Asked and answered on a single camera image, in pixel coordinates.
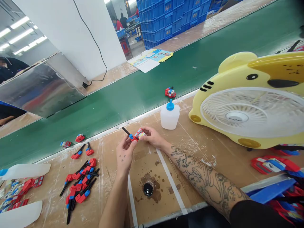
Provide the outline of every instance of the tattooed forearm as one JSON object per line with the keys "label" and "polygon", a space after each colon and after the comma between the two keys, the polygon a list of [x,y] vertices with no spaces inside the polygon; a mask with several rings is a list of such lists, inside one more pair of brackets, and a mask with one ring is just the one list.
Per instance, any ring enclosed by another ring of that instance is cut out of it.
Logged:
{"label": "tattooed forearm", "polygon": [[181,149],[171,147],[171,160],[197,189],[200,195],[215,207],[227,220],[232,207],[250,198],[227,177],[200,160],[187,155]]}

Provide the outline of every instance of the fan grille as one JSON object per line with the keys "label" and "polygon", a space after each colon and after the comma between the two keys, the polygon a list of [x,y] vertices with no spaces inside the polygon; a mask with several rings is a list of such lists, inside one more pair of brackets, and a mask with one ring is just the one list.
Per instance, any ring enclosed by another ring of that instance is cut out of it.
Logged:
{"label": "fan grille", "polygon": [[[259,87],[219,91],[201,104],[202,117],[214,127],[246,137],[274,138],[304,131],[304,99],[297,94]],[[227,113],[241,113],[244,122]]]}

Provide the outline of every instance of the white plastic bottle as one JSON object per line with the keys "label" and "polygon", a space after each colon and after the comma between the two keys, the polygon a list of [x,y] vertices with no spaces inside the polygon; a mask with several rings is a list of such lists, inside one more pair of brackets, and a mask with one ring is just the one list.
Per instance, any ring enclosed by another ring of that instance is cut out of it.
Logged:
{"label": "white plastic bottle", "polygon": [[180,117],[180,107],[172,103],[172,99],[168,104],[161,108],[161,126],[164,129],[174,130],[176,128],[178,118]]}
{"label": "white plastic bottle", "polygon": [[38,177],[50,171],[51,164],[19,164],[0,170],[0,180]]}

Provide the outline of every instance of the red shirt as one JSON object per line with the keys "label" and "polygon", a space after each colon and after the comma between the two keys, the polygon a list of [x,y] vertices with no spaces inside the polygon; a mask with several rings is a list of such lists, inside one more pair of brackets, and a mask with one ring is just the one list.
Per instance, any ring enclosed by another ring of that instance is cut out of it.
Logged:
{"label": "red shirt", "polygon": [[123,25],[120,23],[120,21],[116,21],[116,30],[119,31],[120,28],[123,29]]}

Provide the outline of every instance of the worker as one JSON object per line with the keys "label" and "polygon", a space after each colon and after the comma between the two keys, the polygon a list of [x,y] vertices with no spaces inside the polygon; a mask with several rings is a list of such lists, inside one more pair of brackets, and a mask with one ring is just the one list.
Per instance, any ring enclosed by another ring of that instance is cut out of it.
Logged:
{"label": "worker", "polygon": [[[162,150],[198,193],[219,212],[210,207],[209,211],[204,211],[200,216],[192,216],[196,212],[189,214],[189,228],[293,227],[271,207],[250,200],[223,174],[167,142],[155,129],[142,127],[142,130],[147,136],[141,136],[140,140]],[[137,143],[137,141],[131,142],[130,138],[125,136],[116,148],[116,178],[102,212],[99,228],[124,226],[128,174]]]}
{"label": "worker", "polygon": [[123,28],[126,29],[127,26],[127,18],[124,17],[123,13],[120,13],[120,19],[119,19],[120,23],[122,24]]}
{"label": "worker", "polygon": [[115,16],[111,16],[111,20],[113,22],[114,28],[116,31],[120,31],[120,28],[123,28],[122,24],[120,23],[119,20]]}
{"label": "worker", "polygon": [[[29,65],[18,59],[0,57],[0,84],[27,67]],[[0,101],[0,126],[25,113],[22,109]]]}
{"label": "worker", "polygon": [[136,12],[135,12],[135,14],[132,15],[132,16],[135,16],[135,15],[137,15],[137,17],[139,17],[138,6],[136,6]]}

